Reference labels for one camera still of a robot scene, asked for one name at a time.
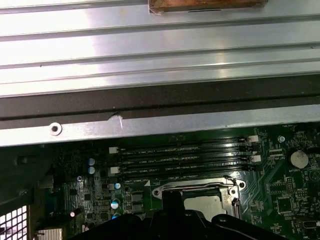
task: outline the white mesh grille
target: white mesh grille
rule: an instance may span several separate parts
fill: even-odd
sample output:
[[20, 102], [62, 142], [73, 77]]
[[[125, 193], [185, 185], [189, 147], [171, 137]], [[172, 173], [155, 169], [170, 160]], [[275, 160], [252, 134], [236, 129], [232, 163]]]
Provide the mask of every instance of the white mesh grille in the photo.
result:
[[27, 206], [0, 217], [0, 240], [27, 240]]

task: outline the metal sheet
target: metal sheet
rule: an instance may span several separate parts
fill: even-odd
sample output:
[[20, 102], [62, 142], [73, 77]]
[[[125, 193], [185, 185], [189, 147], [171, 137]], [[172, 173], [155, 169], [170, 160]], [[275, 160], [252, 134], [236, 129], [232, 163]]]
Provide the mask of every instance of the metal sheet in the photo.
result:
[[115, 115], [107, 121], [63, 124], [58, 136], [50, 134], [49, 126], [3, 129], [0, 147], [318, 121], [318, 104], [134, 119]]
[[160, 16], [139, 0], [3, 0], [0, 13], [0, 97], [320, 70], [318, 0]]

